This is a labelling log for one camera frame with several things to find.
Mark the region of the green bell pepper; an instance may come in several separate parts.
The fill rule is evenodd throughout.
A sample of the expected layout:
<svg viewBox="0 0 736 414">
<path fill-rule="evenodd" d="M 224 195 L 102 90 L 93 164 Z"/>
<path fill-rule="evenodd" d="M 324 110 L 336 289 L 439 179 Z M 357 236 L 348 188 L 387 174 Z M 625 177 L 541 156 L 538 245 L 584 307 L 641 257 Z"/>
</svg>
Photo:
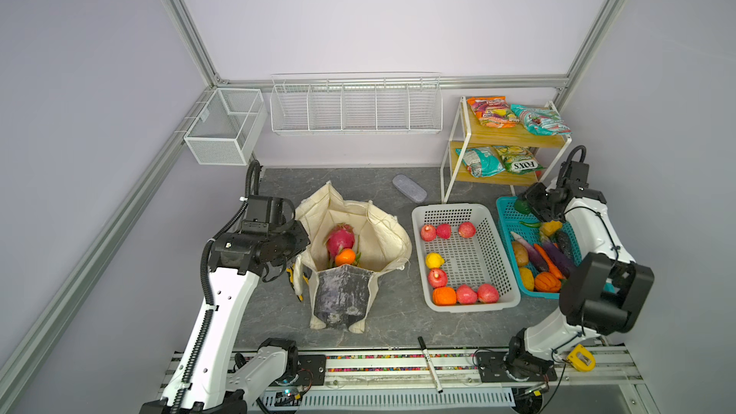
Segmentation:
<svg viewBox="0 0 736 414">
<path fill-rule="evenodd" d="M 514 209 L 523 215 L 530 215 L 532 213 L 529 203 L 525 199 L 516 199 L 514 202 Z"/>
</svg>

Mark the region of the brown potato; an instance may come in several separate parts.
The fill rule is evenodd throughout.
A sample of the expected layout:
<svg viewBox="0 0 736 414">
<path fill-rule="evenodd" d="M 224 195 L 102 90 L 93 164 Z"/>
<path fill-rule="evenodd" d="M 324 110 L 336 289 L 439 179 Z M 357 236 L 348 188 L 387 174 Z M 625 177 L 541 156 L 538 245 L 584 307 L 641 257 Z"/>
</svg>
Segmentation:
<svg viewBox="0 0 736 414">
<path fill-rule="evenodd" d="M 525 246 L 518 241 L 512 241 L 512 249 L 519 268 L 525 268 L 529 264 L 529 256 Z"/>
</svg>

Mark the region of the pink dragon fruit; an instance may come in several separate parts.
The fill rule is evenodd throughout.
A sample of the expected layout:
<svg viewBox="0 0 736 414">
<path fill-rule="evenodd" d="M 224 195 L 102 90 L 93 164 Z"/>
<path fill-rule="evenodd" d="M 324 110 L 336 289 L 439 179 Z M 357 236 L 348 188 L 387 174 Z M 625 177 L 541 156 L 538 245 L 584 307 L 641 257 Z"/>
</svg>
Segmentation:
<svg viewBox="0 0 736 414">
<path fill-rule="evenodd" d="M 335 266 L 335 256 L 337 256 L 337 254 L 345 248 L 352 248 L 354 251 L 356 251 L 355 246 L 356 235 L 354 232 L 354 228 L 352 228 L 350 224 L 346 223 L 340 223 L 336 225 L 330 232 L 326 241 L 329 266 L 331 268 L 338 268 L 338 266 Z"/>
</svg>

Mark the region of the cream canvas grocery bag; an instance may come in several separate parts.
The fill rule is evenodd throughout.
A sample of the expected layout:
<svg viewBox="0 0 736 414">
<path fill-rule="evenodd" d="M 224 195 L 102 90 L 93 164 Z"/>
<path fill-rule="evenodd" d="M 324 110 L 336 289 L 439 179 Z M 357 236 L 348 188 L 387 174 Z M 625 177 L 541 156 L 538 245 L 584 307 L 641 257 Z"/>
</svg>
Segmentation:
<svg viewBox="0 0 736 414">
<path fill-rule="evenodd" d="M 345 327 L 365 331 L 365 322 L 379 291 L 379 279 L 403 269 L 412 255 L 412 242 L 398 219 L 372 201 L 343 199 L 327 182 L 296 208 L 310 245 L 297 256 L 294 269 L 302 274 L 302 293 L 310 299 L 310 327 Z M 331 268 L 326 247 L 332 229 L 350 224 L 356 235 L 356 264 Z"/>
</svg>

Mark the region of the small orange pumpkin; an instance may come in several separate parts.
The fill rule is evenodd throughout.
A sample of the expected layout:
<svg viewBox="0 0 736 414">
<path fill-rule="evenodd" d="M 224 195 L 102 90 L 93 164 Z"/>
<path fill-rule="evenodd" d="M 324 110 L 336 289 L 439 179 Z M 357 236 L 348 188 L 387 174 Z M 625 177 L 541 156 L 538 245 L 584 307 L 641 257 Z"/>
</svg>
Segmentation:
<svg viewBox="0 0 736 414">
<path fill-rule="evenodd" d="M 536 291 L 543 293 L 559 293 L 562 281 L 550 272 L 541 272 L 534 279 Z"/>
</svg>

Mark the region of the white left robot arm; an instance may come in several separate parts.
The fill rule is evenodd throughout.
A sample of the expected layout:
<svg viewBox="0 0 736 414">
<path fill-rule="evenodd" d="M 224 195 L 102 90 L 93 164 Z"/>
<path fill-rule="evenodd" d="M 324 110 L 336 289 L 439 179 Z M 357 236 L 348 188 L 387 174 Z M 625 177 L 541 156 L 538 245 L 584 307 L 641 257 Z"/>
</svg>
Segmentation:
<svg viewBox="0 0 736 414">
<path fill-rule="evenodd" d="M 256 287 L 277 279 L 310 243 L 289 199 L 260 194 L 260 171 L 252 160 L 241 207 L 205 243 L 197 322 L 163 395 L 143 404 L 143 413 L 245 413 L 272 383 L 298 374 L 298 350 L 290 339 L 269 338 L 249 361 L 230 364 Z"/>
</svg>

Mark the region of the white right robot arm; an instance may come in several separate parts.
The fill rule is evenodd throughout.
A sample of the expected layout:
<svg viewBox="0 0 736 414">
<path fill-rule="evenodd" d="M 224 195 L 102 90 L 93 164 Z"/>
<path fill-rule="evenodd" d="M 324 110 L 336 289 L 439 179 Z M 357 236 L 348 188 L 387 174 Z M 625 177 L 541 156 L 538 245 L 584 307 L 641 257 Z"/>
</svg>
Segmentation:
<svg viewBox="0 0 736 414">
<path fill-rule="evenodd" d="M 557 363 L 577 360 L 583 343 L 636 324 L 655 282 L 620 241 L 602 192 L 590 188 L 586 148 L 575 147 L 562 162 L 557 181 L 537 183 L 522 200 L 541 222 L 565 222 L 578 243 L 580 264 L 563 268 L 557 309 L 510 341 L 505 365 L 517 380 L 547 376 Z"/>
</svg>

